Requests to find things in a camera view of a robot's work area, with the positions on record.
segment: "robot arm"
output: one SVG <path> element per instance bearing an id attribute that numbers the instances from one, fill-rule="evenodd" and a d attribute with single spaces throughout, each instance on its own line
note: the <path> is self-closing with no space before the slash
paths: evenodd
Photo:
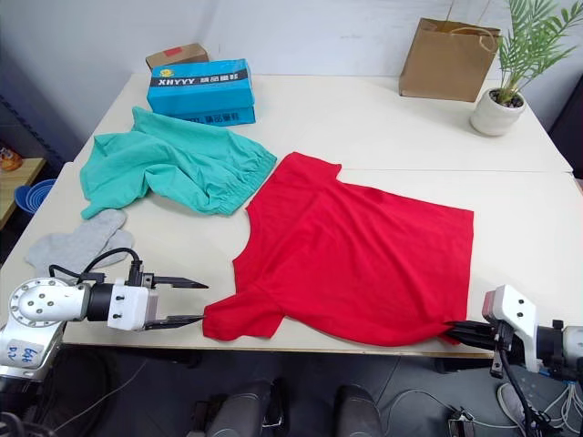
<path id="1" fill-rule="evenodd" d="M 60 269 L 51 267 L 51 271 Z M 73 274 L 78 277 L 76 285 L 58 278 L 36 278 L 11 294 L 8 321 L 0 330 L 0 376 L 42 381 L 68 321 L 106 321 L 117 330 L 159 330 L 202 319 L 200 315 L 157 319 L 158 284 L 193 289 L 207 286 L 189 279 L 143 273 L 137 255 L 126 281 L 105 283 L 105 275 L 88 271 Z"/>
<path id="2" fill-rule="evenodd" d="M 456 321 L 446 334 L 469 346 L 494 351 L 492 376 L 502 378 L 500 351 L 505 350 L 511 361 L 524 364 L 529 371 L 539 372 L 544 366 L 553 378 L 580 378 L 577 368 L 583 357 L 583 326 L 563 329 L 560 320 L 553 320 L 552 328 L 538 326 L 534 303 L 509 285 L 486 294 L 482 315 L 488 323 Z"/>

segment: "red t-shirt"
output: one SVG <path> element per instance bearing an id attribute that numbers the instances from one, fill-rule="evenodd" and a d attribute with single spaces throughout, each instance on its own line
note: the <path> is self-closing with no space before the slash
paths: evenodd
<path id="1" fill-rule="evenodd" d="M 340 165 L 288 155 L 248 206 L 237 294 L 204 334 L 270 337 L 284 316 L 337 337 L 399 346 L 465 320 L 472 211 L 345 184 Z"/>

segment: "white tabletop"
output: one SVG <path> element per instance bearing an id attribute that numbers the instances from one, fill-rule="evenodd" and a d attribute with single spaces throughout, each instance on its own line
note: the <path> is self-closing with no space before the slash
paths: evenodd
<path id="1" fill-rule="evenodd" d="M 492 171 L 349 170 L 340 180 L 396 194 L 472 209 L 475 240 L 468 318 L 481 320 L 484 293 L 509 283 L 535 302 L 541 324 L 552 319 L 581 323 L 583 308 L 583 196 L 568 173 Z M 48 232 L 71 232 L 82 219 L 78 166 L 67 164 L 0 272 L 0 302 L 34 270 L 24 262 L 28 248 Z M 209 290 L 160 287 L 159 315 L 201 313 L 235 292 L 231 260 L 249 237 L 243 208 L 232 217 L 201 216 L 167 198 L 149 194 L 125 208 L 124 229 L 136 238 L 145 271 L 184 276 Z M 125 277 L 128 261 L 102 269 L 108 279 Z M 1 305 L 2 320 L 6 307 Z M 71 343 L 219 348 L 266 351 L 342 351 L 478 356 L 481 350 L 435 339 L 401 348 L 382 348 L 340 340 L 286 319 L 271 340 L 242 337 L 220 342 L 203 337 L 200 324 L 177 330 L 124 332 L 100 322 L 72 322 Z"/>
<path id="2" fill-rule="evenodd" d="M 477 134 L 468 124 L 474 104 L 399 97 L 396 79 L 254 76 L 257 123 L 231 127 L 283 158 L 297 150 L 343 164 L 340 179 L 432 202 L 472 209 L 475 242 L 468 318 L 481 320 L 484 293 L 510 283 L 537 304 L 540 323 L 581 324 L 583 306 L 583 197 L 571 168 L 535 116 L 527 111 L 504 137 Z M 131 107 L 148 107 L 148 76 L 134 75 L 96 129 L 131 128 Z M 33 217 L 0 270 L 0 302 L 34 276 L 24 257 L 50 232 L 72 232 L 81 222 L 78 172 L 93 146 L 90 138 Z M 124 208 L 124 229 L 135 239 L 145 270 L 184 276 L 209 290 L 160 287 L 159 316 L 202 313 L 235 292 L 231 260 L 244 248 L 250 225 L 243 208 L 232 217 L 202 216 L 149 194 Z M 125 277 L 128 262 L 103 269 Z M 0 304 L 0 320 L 6 307 Z M 470 356 L 482 354 L 441 340 L 382 348 L 340 340 L 295 320 L 284 320 L 271 340 L 243 337 L 219 342 L 200 324 L 177 330 L 124 332 L 103 323 L 66 328 L 72 343 L 144 347 L 269 351 L 344 351 Z"/>
<path id="3" fill-rule="evenodd" d="M 512 131 L 473 130 L 474 103 L 400 97 L 397 79 L 348 76 L 253 76 L 257 122 L 230 127 L 278 158 L 302 152 L 353 169 L 566 171 L 532 110 Z M 126 132 L 131 107 L 149 108 L 149 75 L 133 75 L 96 133 Z M 486 81 L 484 89 L 497 86 Z M 76 159 L 83 165 L 90 138 Z"/>

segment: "white wall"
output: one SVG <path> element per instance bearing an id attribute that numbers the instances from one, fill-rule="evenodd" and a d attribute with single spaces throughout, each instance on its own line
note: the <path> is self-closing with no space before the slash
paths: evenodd
<path id="1" fill-rule="evenodd" d="M 474 23 L 486 1 L 456 0 L 451 18 Z M 255 74 L 398 76 L 419 17 L 443 18 L 450 5 L 450 0 L 4 0 L 0 41 L 3 64 L 10 66 L 0 70 L 0 90 L 19 102 L 29 93 L 45 102 L 70 130 L 58 139 L 70 158 L 129 75 L 148 71 L 144 57 L 151 53 L 199 41 L 215 59 L 246 57 Z M 506 29 L 508 21 L 505 0 L 491 0 L 480 24 Z M 569 43 L 582 40 L 580 27 Z M 525 91 L 546 127 L 581 73 L 583 50 Z M 489 76 L 498 77 L 496 66 Z M 42 105 L 33 107 L 38 112 Z"/>

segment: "gray sock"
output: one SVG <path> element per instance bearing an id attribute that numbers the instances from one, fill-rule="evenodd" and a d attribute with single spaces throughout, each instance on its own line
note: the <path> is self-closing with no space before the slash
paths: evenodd
<path id="1" fill-rule="evenodd" d="M 126 213 L 106 209 L 84 221 L 72 234 L 48 234 L 37 241 L 26 255 L 26 262 L 35 266 L 38 277 L 48 277 L 48 266 L 57 264 L 80 273 L 99 254 L 116 248 L 130 248 L 133 237 L 119 228 L 126 221 Z M 103 259 L 96 267 L 121 261 L 126 253 L 117 253 Z M 67 275 L 55 272 L 59 278 Z"/>

